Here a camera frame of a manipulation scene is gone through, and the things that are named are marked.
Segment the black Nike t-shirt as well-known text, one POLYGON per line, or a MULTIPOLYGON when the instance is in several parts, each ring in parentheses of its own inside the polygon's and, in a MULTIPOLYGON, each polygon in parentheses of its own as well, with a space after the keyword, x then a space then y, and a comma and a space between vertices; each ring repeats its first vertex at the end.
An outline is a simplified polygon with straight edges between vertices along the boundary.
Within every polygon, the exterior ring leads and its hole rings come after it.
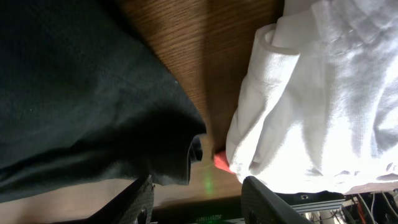
POLYGON ((2 202, 145 175, 187 185, 205 132, 115 2, 1 2, 2 202))

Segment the white t-shirt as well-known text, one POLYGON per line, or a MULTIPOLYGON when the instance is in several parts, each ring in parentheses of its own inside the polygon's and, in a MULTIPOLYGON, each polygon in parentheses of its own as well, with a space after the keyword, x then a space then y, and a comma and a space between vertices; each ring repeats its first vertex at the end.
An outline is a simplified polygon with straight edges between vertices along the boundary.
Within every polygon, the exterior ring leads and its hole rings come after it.
POLYGON ((278 193, 397 180, 397 0, 285 2, 256 31, 229 169, 278 193))

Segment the red garment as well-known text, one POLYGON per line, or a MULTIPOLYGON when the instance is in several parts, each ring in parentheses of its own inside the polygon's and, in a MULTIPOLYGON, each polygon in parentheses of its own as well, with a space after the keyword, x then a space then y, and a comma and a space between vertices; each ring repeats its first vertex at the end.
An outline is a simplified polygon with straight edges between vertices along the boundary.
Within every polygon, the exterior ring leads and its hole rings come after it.
POLYGON ((213 160, 215 167, 217 167, 220 170, 234 174, 234 172, 231 172, 231 170, 229 169, 229 163, 226 157, 226 151, 217 152, 214 155, 213 160))

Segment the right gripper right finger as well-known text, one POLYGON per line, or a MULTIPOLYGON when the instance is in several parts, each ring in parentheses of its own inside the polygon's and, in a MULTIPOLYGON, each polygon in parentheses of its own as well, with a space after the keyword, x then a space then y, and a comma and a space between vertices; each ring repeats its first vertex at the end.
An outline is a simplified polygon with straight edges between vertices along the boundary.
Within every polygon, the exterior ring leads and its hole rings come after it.
POLYGON ((241 210, 246 224, 311 224, 253 176, 243 181, 241 210))

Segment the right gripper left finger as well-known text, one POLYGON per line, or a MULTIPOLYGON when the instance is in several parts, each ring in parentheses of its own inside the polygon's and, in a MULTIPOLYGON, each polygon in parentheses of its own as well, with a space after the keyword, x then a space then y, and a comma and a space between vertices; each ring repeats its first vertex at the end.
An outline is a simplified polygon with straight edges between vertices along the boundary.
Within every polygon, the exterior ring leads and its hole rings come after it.
POLYGON ((154 185, 148 175, 135 180, 84 223, 149 224, 154 206, 154 185))

